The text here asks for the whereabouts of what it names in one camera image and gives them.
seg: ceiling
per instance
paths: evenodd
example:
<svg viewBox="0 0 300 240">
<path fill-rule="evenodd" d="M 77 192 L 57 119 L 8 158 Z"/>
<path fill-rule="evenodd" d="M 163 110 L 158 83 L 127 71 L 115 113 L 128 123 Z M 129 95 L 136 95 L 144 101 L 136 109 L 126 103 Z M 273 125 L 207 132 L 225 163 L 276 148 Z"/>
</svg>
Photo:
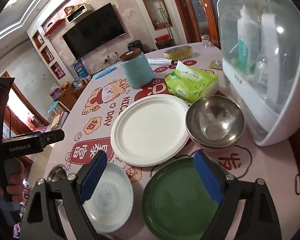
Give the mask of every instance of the ceiling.
<svg viewBox="0 0 300 240">
<path fill-rule="evenodd" d="M 0 14 L 0 58 L 29 39 L 27 29 L 50 0 L 18 0 Z"/>
</svg>

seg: plate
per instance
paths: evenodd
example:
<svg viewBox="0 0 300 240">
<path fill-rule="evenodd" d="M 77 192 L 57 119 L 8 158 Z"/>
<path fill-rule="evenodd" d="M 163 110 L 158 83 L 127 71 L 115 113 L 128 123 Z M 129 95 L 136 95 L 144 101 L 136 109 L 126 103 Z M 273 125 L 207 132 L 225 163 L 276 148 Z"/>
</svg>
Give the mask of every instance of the plate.
<svg viewBox="0 0 300 240">
<path fill-rule="evenodd" d="M 111 129 L 111 146 L 124 162 L 147 167 L 178 153 L 189 139 L 188 105 L 172 95 L 152 95 L 128 106 Z"/>
<path fill-rule="evenodd" d="M 107 163 L 92 197 L 83 208 L 97 232 L 110 233 L 129 218 L 133 206 L 133 190 L 126 173 L 114 163 Z"/>
<path fill-rule="evenodd" d="M 163 166 L 142 196 L 146 226 L 162 240 L 199 240 L 218 207 L 210 199 L 191 157 Z"/>
</svg>

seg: white plate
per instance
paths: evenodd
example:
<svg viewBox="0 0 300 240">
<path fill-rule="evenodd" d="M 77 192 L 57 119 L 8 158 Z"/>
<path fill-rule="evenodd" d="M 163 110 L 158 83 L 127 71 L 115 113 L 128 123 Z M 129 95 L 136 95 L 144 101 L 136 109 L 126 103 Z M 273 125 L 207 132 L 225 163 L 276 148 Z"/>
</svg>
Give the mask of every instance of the white plate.
<svg viewBox="0 0 300 240">
<path fill-rule="evenodd" d="M 92 197 L 83 208 L 97 232 L 110 233 L 129 218 L 133 206 L 133 190 L 126 173 L 108 162 Z"/>
<path fill-rule="evenodd" d="M 111 146 L 124 162 L 138 167 L 162 163 L 189 139 L 188 105 L 172 95 L 153 95 L 128 106 L 111 129 Z"/>
</svg>

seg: floral wallpaper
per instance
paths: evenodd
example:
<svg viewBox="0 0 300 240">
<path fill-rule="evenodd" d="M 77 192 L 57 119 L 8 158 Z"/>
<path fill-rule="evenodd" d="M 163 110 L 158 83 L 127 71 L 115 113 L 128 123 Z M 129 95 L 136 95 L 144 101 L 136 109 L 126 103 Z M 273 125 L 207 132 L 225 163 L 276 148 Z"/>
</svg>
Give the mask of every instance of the floral wallpaper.
<svg viewBox="0 0 300 240">
<path fill-rule="evenodd" d="M 75 6 L 81 3 L 89 3 L 92 7 L 92 11 L 111 3 L 114 6 L 114 10 L 116 11 L 117 16 L 126 32 L 125 35 L 108 41 L 107 43 L 101 45 L 82 57 L 83 64 L 88 72 L 95 73 L 100 71 L 102 69 L 102 63 L 100 63 L 101 58 L 106 57 L 106 55 L 112 52 L 118 52 L 119 56 L 122 55 L 128 50 L 127 44 L 132 41 L 141 40 L 145 48 L 155 49 L 154 41 L 151 38 L 149 30 L 146 26 L 146 22 L 141 14 L 136 0 L 67 0 L 44 23 L 42 26 L 43 29 L 47 31 L 49 29 L 47 27 L 49 23 L 54 23 L 59 19 L 65 18 L 65 7 L 70 5 Z M 63 40 L 62 35 L 74 25 L 75 23 L 69 24 L 67 21 L 65 21 L 64 23 L 60 24 L 52 34 L 49 35 L 49 40 L 51 41 L 53 47 L 71 72 L 71 64 L 75 62 L 75 59 L 67 44 Z"/>
</svg>

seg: blue gripper pad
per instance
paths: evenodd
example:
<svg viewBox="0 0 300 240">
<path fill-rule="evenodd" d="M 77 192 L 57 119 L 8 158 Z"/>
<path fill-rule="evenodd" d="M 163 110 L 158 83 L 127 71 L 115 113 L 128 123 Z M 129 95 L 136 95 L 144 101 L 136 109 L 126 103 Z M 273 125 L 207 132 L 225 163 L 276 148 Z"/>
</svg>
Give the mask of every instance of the blue gripper pad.
<svg viewBox="0 0 300 240">
<path fill-rule="evenodd" d="M 79 195 L 79 201 L 83 204 L 86 200 L 89 200 L 107 166 L 107 155 L 102 151 L 100 157 L 96 163 L 90 168 L 87 175 L 84 177 L 81 183 L 81 190 Z"/>
<path fill-rule="evenodd" d="M 199 174 L 199 177 L 203 182 L 210 198 L 220 205 L 223 201 L 223 196 L 221 195 L 221 185 L 199 152 L 200 151 L 196 151 L 194 154 L 194 167 L 197 170 L 197 173 Z"/>
</svg>

